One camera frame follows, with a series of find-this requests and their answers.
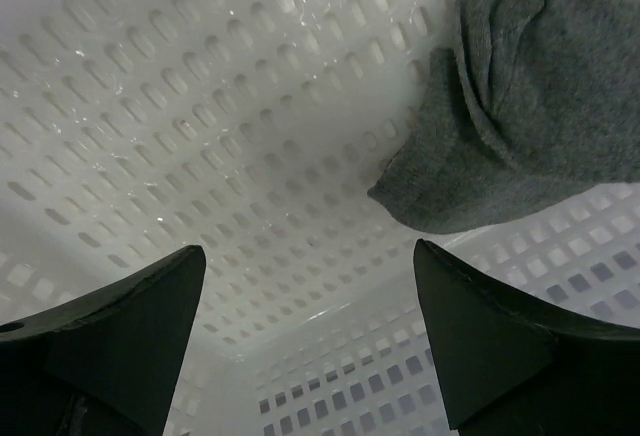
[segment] black object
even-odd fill
[[[0,434],[161,435],[205,266],[202,249],[186,247],[0,326]]]
[[[640,330],[548,304],[433,243],[418,242],[414,266],[451,429],[640,434]]]

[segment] gray sock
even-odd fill
[[[640,181],[640,0],[457,0],[455,18],[369,196],[442,234]]]

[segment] white plastic surface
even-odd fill
[[[453,0],[2,1],[1,321],[201,244],[167,435],[448,434],[420,235],[365,191],[406,139]],[[436,241],[640,325],[639,224],[635,186],[600,187]]]

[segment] knit fabric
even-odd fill
[[[457,0],[418,123],[369,195],[433,234],[640,181],[640,0]]]

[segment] laundry basket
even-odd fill
[[[2,0],[0,320],[200,244],[166,435],[449,434],[412,282],[424,235],[365,191],[453,2]],[[639,225],[640,190],[603,186],[433,239],[638,326]]]

